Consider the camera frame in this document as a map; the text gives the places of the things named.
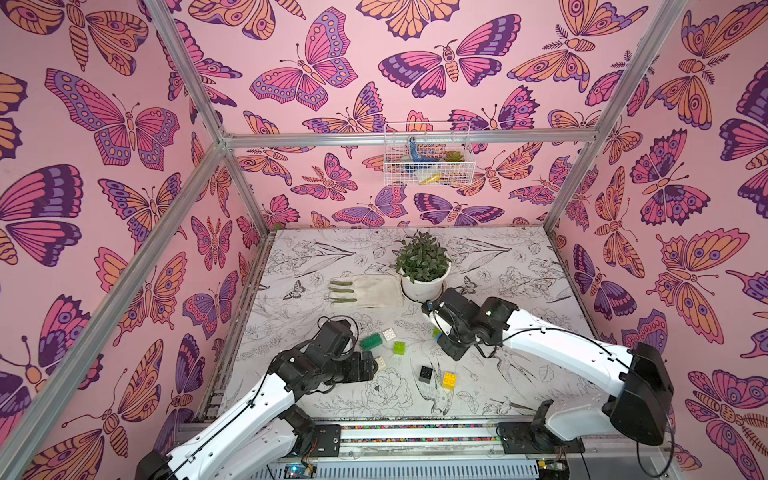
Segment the yellow lego brick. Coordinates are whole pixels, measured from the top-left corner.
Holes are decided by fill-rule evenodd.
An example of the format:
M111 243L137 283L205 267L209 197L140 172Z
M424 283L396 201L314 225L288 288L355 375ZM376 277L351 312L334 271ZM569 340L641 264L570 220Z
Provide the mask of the yellow lego brick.
M452 372L444 372L441 380L441 387L453 391L456 388L457 377Z

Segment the black lego brick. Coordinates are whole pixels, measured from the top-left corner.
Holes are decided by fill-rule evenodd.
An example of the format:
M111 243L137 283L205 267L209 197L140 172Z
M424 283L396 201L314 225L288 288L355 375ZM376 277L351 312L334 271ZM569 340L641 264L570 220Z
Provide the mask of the black lego brick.
M418 372L418 380L422 383L429 384L432 381L433 375L433 368L428 366L421 366Z

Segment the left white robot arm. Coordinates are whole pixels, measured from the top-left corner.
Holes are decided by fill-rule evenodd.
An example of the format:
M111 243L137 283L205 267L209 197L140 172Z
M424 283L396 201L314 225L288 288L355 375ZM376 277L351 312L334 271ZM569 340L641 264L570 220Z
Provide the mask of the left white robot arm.
M316 423L298 406L305 396L371 381L378 369L356 348L348 315L323 317L314 336L278 353L265 375L202 432L170 452L151 451L137 479L248 479L285 456L304 460L317 447Z

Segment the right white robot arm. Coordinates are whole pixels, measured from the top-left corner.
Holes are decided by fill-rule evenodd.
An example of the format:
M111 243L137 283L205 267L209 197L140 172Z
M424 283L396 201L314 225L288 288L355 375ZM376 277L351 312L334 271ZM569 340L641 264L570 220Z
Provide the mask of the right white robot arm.
M551 324L513 302L489 297L478 305L453 288L424 302L421 311L439 329L440 348L454 360L472 347L506 348L539 357L598 388L592 395L543 401L531 422L534 440L555 444L621 434L639 445L663 444L674 387L655 347L598 341Z

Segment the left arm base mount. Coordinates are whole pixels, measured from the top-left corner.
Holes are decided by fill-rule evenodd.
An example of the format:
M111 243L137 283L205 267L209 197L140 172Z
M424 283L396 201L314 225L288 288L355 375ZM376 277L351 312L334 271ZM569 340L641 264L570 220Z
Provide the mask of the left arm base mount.
M337 457L341 430L340 424L317 423L300 407L291 406L259 432L257 446L276 459Z

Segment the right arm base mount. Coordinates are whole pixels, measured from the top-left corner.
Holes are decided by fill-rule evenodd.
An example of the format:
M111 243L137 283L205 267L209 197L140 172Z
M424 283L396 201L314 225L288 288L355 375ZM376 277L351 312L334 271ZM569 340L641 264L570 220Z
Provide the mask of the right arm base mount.
M505 454L555 454L584 453L580 439L565 441L545 427L546 414L554 403L543 401L530 421L501 422L496 427Z

